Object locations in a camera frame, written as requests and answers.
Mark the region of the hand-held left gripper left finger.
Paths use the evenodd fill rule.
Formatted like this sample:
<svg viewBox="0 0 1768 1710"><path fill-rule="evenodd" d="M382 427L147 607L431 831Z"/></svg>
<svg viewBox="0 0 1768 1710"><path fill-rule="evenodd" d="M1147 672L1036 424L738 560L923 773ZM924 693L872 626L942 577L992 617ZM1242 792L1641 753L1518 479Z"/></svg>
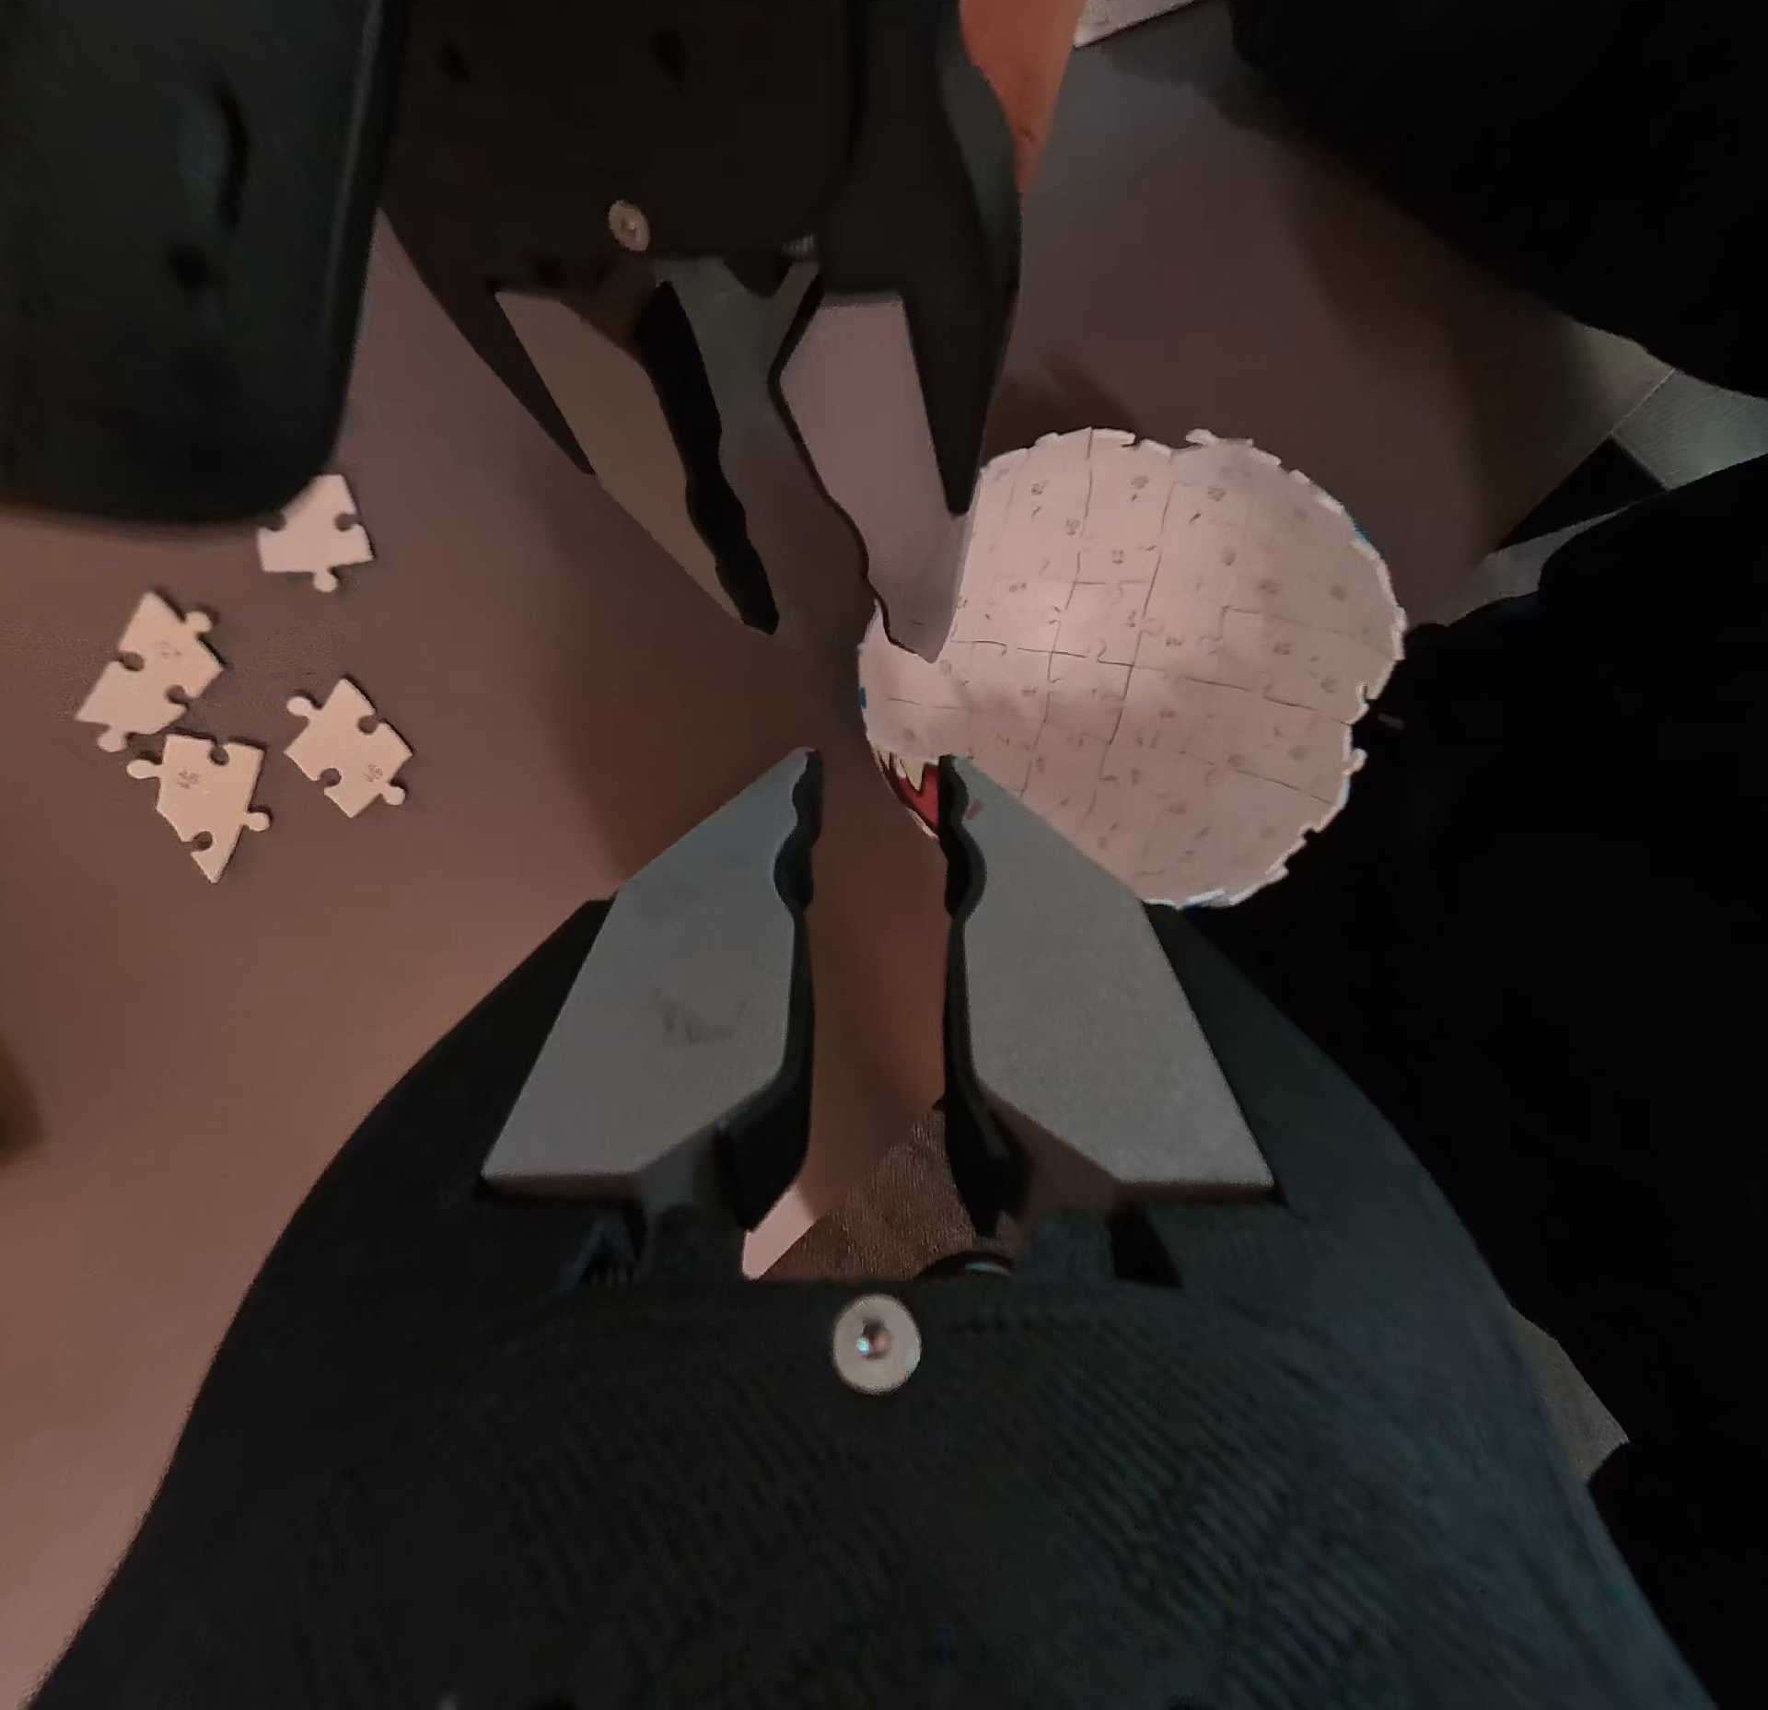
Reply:
<svg viewBox="0 0 1768 1710"><path fill-rule="evenodd" d="M741 1277L810 1141L825 762L790 748L609 902L481 1181Z"/></svg>

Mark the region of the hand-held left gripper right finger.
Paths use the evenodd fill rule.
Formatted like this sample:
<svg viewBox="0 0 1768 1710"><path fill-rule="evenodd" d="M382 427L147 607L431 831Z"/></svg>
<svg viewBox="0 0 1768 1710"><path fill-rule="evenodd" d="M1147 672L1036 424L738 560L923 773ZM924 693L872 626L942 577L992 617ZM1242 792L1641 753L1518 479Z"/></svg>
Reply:
<svg viewBox="0 0 1768 1710"><path fill-rule="evenodd" d="M1266 1199L1272 1169L1135 893L965 756L939 770L945 1144L980 1236Z"/></svg>

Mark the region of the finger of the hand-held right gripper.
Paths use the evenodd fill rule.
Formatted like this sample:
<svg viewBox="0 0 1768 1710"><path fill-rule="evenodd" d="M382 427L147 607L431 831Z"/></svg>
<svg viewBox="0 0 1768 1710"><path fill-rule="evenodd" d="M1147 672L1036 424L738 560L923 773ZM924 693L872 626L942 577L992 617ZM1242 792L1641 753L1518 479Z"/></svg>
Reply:
<svg viewBox="0 0 1768 1710"><path fill-rule="evenodd" d="M887 636L934 663L958 608L975 484L950 503L905 307L813 285L773 390L816 484L854 534Z"/></svg>
<svg viewBox="0 0 1768 1710"><path fill-rule="evenodd" d="M641 279L601 301L506 290L500 307L603 493L744 626L775 632L778 598L676 285Z"/></svg>

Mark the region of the partly built puzzle ball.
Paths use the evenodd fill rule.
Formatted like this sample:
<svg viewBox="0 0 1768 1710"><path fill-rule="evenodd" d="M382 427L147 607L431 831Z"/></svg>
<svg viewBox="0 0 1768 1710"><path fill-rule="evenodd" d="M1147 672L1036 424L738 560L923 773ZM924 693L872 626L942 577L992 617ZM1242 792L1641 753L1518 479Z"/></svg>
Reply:
<svg viewBox="0 0 1768 1710"><path fill-rule="evenodd" d="M1347 804L1409 620L1347 509L1250 440L1076 430L980 471L953 631L859 650L873 755L937 827L963 755L1139 898L1234 906Z"/></svg>

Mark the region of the puzzle pieces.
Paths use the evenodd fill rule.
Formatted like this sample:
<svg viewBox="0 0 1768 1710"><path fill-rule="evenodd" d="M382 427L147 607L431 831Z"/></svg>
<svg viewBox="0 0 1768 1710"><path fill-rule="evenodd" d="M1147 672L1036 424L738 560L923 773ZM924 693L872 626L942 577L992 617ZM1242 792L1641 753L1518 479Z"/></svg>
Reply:
<svg viewBox="0 0 1768 1710"><path fill-rule="evenodd" d="M254 549L264 573L302 577L326 596L342 587L346 569L375 557L357 491L338 469L261 523ZM178 728L225 675L213 626L210 613L144 589L75 711L100 750L128 755L126 773L155 786L155 812L208 881L225 878L245 837L271 827L257 799L263 746ZM298 722L285 756L344 815L405 802L415 748L360 684L342 677L322 698L292 695L285 709Z"/></svg>

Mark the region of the person's right forearm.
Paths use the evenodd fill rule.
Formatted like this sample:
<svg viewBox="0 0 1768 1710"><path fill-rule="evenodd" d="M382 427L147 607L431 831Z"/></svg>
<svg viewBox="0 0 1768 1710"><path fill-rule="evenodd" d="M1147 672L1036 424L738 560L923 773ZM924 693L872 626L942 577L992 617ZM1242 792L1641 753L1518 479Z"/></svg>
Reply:
<svg viewBox="0 0 1768 1710"><path fill-rule="evenodd" d="M1767 0L1225 0L1303 125L1455 247L1767 390Z"/></svg>

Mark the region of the person's right hand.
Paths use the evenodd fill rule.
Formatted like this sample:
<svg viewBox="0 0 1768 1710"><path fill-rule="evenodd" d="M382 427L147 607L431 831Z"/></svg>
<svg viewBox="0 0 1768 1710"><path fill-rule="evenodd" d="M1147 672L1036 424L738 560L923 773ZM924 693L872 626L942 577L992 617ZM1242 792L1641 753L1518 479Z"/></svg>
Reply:
<svg viewBox="0 0 1768 1710"><path fill-rule="evenodd" d="M961 0L963 38L1014 133L1026 194L1049 147L1073 43L1088 0Z"/></svg>

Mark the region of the person's dark clothed torso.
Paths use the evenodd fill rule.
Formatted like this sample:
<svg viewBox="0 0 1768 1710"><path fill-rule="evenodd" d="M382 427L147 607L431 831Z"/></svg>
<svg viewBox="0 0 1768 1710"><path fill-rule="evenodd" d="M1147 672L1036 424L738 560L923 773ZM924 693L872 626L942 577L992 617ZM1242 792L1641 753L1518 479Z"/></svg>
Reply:
<svg viewBox="0 0 1768 1710"><path fill-rule="evenodd" d="M1423 625L1288 872L1197 923L1370 1094L1626 1442L1609 1532L1767 1700L1767 463Z"/></svg>

